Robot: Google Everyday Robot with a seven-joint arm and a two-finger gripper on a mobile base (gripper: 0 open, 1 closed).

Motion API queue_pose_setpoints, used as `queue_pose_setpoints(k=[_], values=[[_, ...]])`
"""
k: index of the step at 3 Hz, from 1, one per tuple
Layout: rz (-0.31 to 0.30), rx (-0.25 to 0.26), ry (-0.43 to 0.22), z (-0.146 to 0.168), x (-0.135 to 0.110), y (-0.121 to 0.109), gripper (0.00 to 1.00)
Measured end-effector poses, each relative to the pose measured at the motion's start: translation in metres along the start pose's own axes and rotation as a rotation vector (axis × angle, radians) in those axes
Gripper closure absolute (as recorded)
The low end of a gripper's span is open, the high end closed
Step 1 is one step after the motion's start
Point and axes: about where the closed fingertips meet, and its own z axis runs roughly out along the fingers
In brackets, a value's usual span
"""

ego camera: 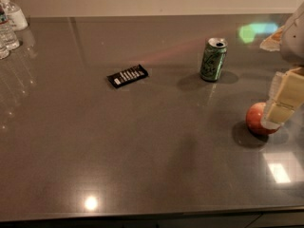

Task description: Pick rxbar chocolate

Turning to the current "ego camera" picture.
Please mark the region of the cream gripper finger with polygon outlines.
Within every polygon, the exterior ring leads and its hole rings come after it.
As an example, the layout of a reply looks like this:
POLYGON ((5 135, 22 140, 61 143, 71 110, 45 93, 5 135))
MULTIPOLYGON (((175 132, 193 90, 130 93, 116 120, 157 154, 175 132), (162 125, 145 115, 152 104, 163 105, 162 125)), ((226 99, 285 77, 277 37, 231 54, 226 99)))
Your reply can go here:
POLYGON ((280 51, 281 36, 284 27, 278 28, 274 33, 264 39, 259 47, 266 51, 280 51))

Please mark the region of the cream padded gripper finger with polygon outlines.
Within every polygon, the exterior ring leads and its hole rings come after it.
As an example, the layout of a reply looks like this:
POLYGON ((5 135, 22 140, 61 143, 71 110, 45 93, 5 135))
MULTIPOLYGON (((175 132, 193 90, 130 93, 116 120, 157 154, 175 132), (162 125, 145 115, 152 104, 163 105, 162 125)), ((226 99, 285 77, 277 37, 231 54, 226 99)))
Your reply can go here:
POLYGON ((277 72, 271 83, 261 125, 266 129, 278 129, 303 104, 304 68, 295 67, 286 72, 277 72))

